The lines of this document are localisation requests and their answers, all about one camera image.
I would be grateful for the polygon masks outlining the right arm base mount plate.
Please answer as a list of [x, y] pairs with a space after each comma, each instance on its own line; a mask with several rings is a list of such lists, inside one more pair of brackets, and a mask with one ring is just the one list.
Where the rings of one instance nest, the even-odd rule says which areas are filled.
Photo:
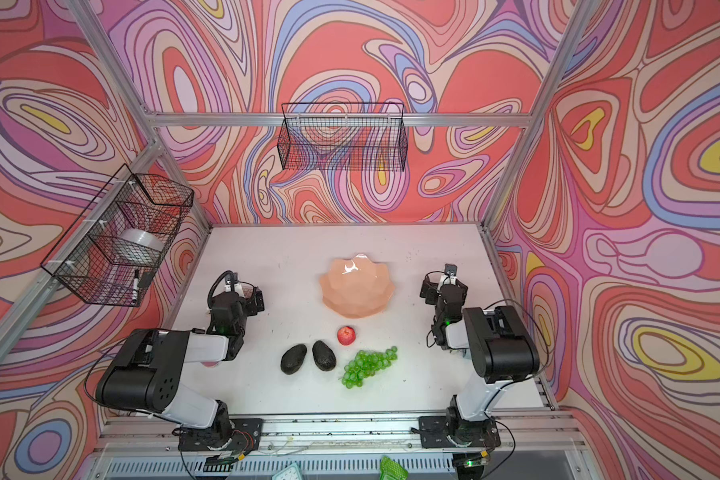
[[425, 449], [482, 448], [490, 452], [502, 445], [493, 419], [470, 422], [445, 415], [420, 416], [412, 431]]

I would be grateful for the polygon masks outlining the red fake apple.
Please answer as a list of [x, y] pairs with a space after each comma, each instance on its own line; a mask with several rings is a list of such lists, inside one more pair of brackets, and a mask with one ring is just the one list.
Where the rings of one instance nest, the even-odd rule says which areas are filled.
[[356, 341], [357, 335], [354, 328], [344, 326], [337, 331], [337, 340], [343, 346], [349, 346]]

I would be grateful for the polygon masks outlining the pink faceted fruit bowl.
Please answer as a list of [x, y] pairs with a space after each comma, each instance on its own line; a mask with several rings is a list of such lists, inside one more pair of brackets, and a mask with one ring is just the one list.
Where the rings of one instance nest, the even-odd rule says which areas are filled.
[[395, 293], [389, 268], [365, 254], [335, 259], [319, 279], [323, 303], [342, 317], [360, 319], [384, 311]]

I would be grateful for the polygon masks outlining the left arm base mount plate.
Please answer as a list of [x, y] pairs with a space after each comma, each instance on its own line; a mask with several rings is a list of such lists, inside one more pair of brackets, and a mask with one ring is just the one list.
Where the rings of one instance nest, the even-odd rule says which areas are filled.
[[250, 453], [259, 448], [263, 425], [262, 418], [233, 418], [206, 429], [177, 427], [172, 434], [181, 452]]

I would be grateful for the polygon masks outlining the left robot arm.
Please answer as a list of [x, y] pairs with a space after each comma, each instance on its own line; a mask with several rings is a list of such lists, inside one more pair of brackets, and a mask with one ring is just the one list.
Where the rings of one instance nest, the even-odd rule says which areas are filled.
[[97, 404], [171, 422], [178, 450], [247, 455], [258, 449], [260, 420], [236, 422], [226, 403], [182, 383], [184, 366], [213, 366], [236, 359], [247, 320], [265, 310], [261, 289], [227, 270], [206, 298], [207, 329], [136, 329], [96, 385]]

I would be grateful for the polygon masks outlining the dark avocado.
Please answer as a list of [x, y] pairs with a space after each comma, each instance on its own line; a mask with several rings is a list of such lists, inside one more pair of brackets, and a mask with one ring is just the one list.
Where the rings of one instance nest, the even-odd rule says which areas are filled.
[[312, 346], [313, 361], [317, 368], [324, 372], [335, 369], [337, 364], [333, 350], [322, 340], [316, 341]]
[[289, 348], [281, 357], [280, 370], [286, 375], [293, 375], [302, 367], [307, 354], [305, 344], [297, 344]]

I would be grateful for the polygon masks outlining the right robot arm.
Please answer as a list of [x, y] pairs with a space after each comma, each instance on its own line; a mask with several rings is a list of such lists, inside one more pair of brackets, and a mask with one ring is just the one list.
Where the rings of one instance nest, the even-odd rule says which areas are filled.
[[425, 449], [481, 447], [490, 452], [500, 446], [493, 410], [510, 386], [541, 371], [537, 347], [515, 307], [504, 299], [485, 308], [468, 307], [467, 295], [468, 286], [453, 264], [424, 275], [420, 297], [434, 307], [426, 345], [462, 353], [474, 369], [442, 416], [418, 419], [412, 431]]

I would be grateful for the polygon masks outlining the green fake grape bunch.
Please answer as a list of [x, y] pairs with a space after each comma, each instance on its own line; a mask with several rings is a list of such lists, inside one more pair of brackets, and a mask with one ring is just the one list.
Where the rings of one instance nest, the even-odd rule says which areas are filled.
[[361, 388], [367, 379], [388, 369], [397, 360], [396, 346], [384, 351], [361, 350], [345, 365], [340, 382], [347, 389]]

